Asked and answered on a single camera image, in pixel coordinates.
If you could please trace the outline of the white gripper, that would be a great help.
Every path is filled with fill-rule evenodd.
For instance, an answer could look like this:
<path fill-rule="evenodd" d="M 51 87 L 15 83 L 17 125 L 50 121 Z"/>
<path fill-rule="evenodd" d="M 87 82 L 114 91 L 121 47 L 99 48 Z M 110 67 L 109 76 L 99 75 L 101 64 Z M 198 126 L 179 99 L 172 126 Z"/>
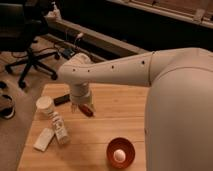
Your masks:
<path fill-rule="evenodd" d="M 88 108 L 92 113 L 95 112 L 95 107 L 92 104 L 92 91 L 88 83 L 75 84 L 70 86 L 71 111 L 75 113 L 77 105 L 88 104 Z"/>

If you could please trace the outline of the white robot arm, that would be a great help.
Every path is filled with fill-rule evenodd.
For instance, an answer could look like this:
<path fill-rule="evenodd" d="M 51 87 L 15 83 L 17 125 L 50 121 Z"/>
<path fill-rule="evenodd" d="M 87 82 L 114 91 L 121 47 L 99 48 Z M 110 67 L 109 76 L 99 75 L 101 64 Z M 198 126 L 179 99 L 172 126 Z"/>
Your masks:
<path fill-rule="evenodd" d="M 91 102 L 91 83 L 147 87 L 147 171 L 213 171 L 213 52 L 179 48 L 99 63 L 78 53 L 58 74 L 77 105 Z"/>

